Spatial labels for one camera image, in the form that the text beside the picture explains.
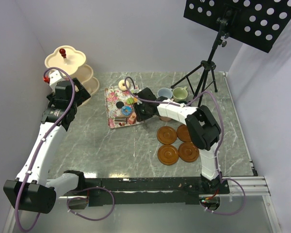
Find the gray marble tabletop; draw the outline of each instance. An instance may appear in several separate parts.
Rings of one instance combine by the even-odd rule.
[[[76,118],[55,155],[49,178],[59,177],[68,169],[83,171],[88,178],[200,176],[200,158],[193,163],[179,159],[171,166],[163,165],[157,158],[157,151],[162,146],[156,137],[157,130],[164,125],[177,129],[179,122],[163,122],[155,116],[145,124],[119,129],[110,129],[107,124],[105,87],[117,85],[121,79],[131,76],[140,88],[149,87],[156,94],[160,88],[170,87],[184,75],[184,72],[95,74],[100,81],[100,90],[87,105],[78,108]],[[190,77],[194,87],[197,86],[200,75],[195,73]],[[249,156],[225,77],[221,72],[215,75],[219,91],[215,93],[213,85],[209,90],[215,94],[224,120],[224,141],[219,150],[222,173],[224,176],[252,176]],[[183,81],[179,86],[188,86],[188,83]],[[203,104],[208,106],[218,119],[214,103],[209,96],[204,96]],[[181,143],[177,139],[173,145],[177,148]]]

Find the brown coaster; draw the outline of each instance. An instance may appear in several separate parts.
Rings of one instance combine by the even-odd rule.
[[[173,144],[177,139],[177,133],[173,128],[163,126],[157,131],[157,139],[163,144]]]
[[[178,161],[179,153],[172,145],[162,145],[157,151],[157,157],[162,164],[172,165]]]
[[[192,142],[184,142],[179,146],[179,156],[185,162],[194,162],[199,157],[199,149]]]
[[[180,125],[178,127],[177,136],[182,142],[192,142],[188,127],[186,125]]]

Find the white wall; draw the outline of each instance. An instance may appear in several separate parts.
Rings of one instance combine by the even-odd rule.
[[[291,233],[291,21],[269,54],[243,45],[228,84],[254,165]]]
[[[27,160],[47,103],[45,56],[17,4],[0,1],[0,232],[11,206],[3,185]]]
[[[16,0],[46,53],[83,51],[95,71],[190,71],[206,60],[216,32],[183,17],[186,0]],[[228,71],[241,43],[219,48]]]

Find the black music stand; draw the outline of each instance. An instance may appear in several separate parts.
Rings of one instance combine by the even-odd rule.
[[[222,40],[232,37],[264,52],[269,52],[283,29],[291,19],[291,0],[187,0],[184,17],[218,32],[207,61],[173,84],[174,88],[187,79],[194,97],[201,89],[206,90],[215,82],[215,63],[212,61],[218,46],[226,46]],[[197,89],[194,91],[189,76],[201,67],[204,68]],[[211,71],[212,82],[206,87],[208,73]]]

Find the blue cup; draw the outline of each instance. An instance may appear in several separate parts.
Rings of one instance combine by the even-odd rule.
[[[164,96],[167,99],[171,99],[173,97],[172,89],[163,87],[157,92],[158,97]]]

